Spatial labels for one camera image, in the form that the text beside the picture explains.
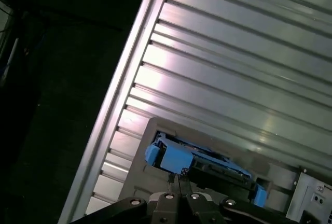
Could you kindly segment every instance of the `dark background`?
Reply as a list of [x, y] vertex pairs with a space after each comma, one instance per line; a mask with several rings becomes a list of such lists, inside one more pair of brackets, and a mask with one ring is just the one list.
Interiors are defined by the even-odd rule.
[[0, 95], [6, 223], [57, 223], [142, 0], [8, 1], [35, 45]]

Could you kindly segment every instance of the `metal rack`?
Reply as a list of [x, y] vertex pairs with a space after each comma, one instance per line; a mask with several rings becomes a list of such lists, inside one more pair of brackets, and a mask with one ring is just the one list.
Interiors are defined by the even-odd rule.
[[117, 201], [154, 116], [332, 176], [329, 2], [143, 0], [59, 223]]

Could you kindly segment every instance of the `silver metal frame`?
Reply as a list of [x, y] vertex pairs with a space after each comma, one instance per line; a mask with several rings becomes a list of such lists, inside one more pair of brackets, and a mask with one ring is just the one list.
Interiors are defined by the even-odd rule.
[[85, 214], [115, 127], [121, 116], [122, 107], [129, 94], [163, 2], [164, 0], [142, 1], [63, 207], [59, 224], [74, 221]]
[[331, 175], [326, 2], [143, 0], [59, 223], [117, 201], [151, 117]]

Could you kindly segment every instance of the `ridged metal surface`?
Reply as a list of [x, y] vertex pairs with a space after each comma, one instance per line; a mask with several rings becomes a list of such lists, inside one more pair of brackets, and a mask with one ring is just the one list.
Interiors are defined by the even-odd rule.
[[[120, 92], [119, 122], [106, 129], [111, 152], [129, 161], [160, 116], [332, 176], [330, 2], [164, 0], [132, 87]], [[109, 202], [130, 166], [109, 167], [123, 166], [115, 157], [94, 189]]]

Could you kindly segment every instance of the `screw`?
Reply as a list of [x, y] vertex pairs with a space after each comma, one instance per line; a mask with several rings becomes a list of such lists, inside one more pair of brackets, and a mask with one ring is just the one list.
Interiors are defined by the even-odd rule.
[[199, 194], [192, 194], [192, 195], [191, 195], [191, 198], [193, 198], [193, 199], [198, 199], [198, 198], [199, 198]]
[[131, 203], [131, 205], [139, 205], [141, 202], [138, 200], [133, 200], [130, 203]]
[[168, 220], [166, 219], [166, 218], [160, 218], [160, 220], [159, 220], [161, 223], [165, 223], [165, 222], [167, 222]]
[[228, 205], [233, 206], [233, 205], [236, 204], [236, 201], [234, 201], [234, 200], [232, 200], [232, 199], [228, 199], [228, 200], [226, 201], [226, 203], [227, 203]]

